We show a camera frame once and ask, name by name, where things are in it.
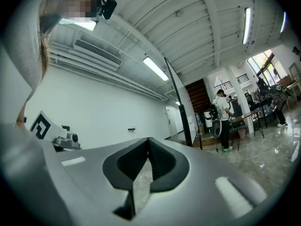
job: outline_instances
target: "staircase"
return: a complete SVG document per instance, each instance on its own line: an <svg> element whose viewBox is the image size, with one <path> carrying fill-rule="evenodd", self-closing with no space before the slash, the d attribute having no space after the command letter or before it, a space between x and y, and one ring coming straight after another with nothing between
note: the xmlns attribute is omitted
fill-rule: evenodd
<svg viewBox="0 0 301 226"><path fill-rule="evenodd" d="M200 113L210 108L210 99L203 79L185 86L191 99L193 110Z"/></svg>

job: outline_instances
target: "fluorescent light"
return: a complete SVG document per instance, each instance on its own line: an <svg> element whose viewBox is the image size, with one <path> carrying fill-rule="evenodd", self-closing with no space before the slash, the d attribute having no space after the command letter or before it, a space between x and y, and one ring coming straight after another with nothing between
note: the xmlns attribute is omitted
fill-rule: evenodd
<svg viewBox="0 0 301 226"><path fill-rule="evenodd" d="M150 59L150 57L146 57L143 60L143 63L145 63L153 72L160 76L162 80L169 80L168 76Z"/></svg>
<svg viewBox="0 0 301 226"><path fill-rule="evenodd" d="M250 22L251 22L251 8L247 8L245 12L245 34L244 34L243 44L246 44L248 42Z"/></svg>
<svg viewBox="0 0 301 226"><path fill-rule="evenodd" d="M284 27L285 27L285 22L286 22L286 12L284 12L283 23L282 23L282 27L281 27L280 32L283 32Z"/></svg>
<svg viewBox="0 0 301 226"><path fill-rule="evenodd" d="M96 22L94 22L94 21L89 21L89 22L85 22L85 23L78 23L78 22L75 22L72 19L64 19L64 18L62 18L59 23L60 24L75 24L75 25L78 25L80 27L86 28L86 29L91 30L91 31L93 31L95 26L96 26Z"/></svg>

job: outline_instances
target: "white ceiling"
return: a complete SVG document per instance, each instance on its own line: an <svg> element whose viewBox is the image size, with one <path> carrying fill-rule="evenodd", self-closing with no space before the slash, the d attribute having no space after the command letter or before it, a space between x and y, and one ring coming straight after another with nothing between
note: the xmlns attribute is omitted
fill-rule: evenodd
<svg viewBox="0 0 301 226"><path fill-rule="evenodd" d="M72 48L76 39L82 39L98 46L123 60L118 74L167 99L170 80L164 82L144 65L145 54L169 76L165 56L187 85L281 42L283 10L273 0L116 1L111 19L100 18L93 32L59 25L52 43ZM249 42L243 45L247 7L253 9L253 17Z"/></svg>

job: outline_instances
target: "door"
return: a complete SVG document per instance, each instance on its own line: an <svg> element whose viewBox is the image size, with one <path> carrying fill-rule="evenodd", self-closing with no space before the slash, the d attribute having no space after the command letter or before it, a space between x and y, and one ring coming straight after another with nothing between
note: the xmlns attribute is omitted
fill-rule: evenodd
<svg viewBox="0 0 301 226"><path fill-rule="evenodd" d="M169 127L170 136L174 136L177 134L177 128L175 126L174 115L172 108L170 106L166 106L166 114L167 114L167 123Z"/></svg>

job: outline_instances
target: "man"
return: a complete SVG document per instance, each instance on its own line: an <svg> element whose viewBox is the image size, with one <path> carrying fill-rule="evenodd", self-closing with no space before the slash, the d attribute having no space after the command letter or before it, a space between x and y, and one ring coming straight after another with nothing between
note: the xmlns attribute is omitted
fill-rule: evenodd
<svg viewBox="0 0 301 226"><path fill-rule="evenodd" d="M222 122L222 131L221 131L221 144L222 144L222 149L224 152L228 152L232 150L232 147L229 146L229 134L230 134L230 126L229 126L229 117L228 115L233 117L233 114L231 111L228 109L228 102L226 98L224 97L224 91L220 89L217 92L217 96L214 99L213 103L215 104L218 114L219 114L219 119Z"/></svg>

